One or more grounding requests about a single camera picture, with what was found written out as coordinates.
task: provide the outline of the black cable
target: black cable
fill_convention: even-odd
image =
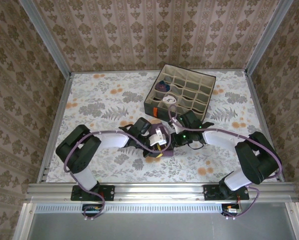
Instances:
[[[187,146],[189,146],[191,149],[193,149],[193,150],[199,150],[199,149],[202,149],[203,147],[204,147],[204,144],[203,143],[201,143],[201,146],[200,147],[198,147],[198,148],[192,148],[191,146],[190,146],[190,144],[188,143],[187,144]]]

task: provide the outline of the beige patterned wall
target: beige patterned wall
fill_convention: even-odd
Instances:
[[[245,68],[278,0],[34,0],[71,71]]]
[[[64,81],[17,0],[0,0],[2,240],[12,237],[24,193],[36,181]]]
[[[299,193],[299,0],[290,7],[252,79],[285,178],[295,182]]]

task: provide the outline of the floral tablecloth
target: floral tablecloth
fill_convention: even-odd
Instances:
[[[248,135],[260,131],[251,93],[242,71],[199,71],[216,76],[215,88],[204,121]],[[75,74],[63,115],[57,143],[77,126],[93,131],[116,130],[144,117],[144,100],[159,71]],[[133,147],[97,151],[89,167],[100,182],[218,182],[239,167],[235,153],[213,145],[200,150],[177,148],[174,157],[144,159]],[[53,155],[47,182],[74,182],[63,171],[63,163]]]

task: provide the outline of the organizer compartment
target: organizer compartment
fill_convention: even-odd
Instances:
[[[167,102],[166,96],[175,98],[178,114],[192,110],[203,121],[211,99],[216,77],[166,64],[159,73],[150,92],[144,101],[145,113],[158,119],[168,121],[168,108],[172,104]]]

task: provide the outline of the gray floor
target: gray floor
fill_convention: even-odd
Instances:
[[[35,214],[31,240],[294,240],[283,203],[258,203],[247,215],[108,213],[91,221],[77,213]]]

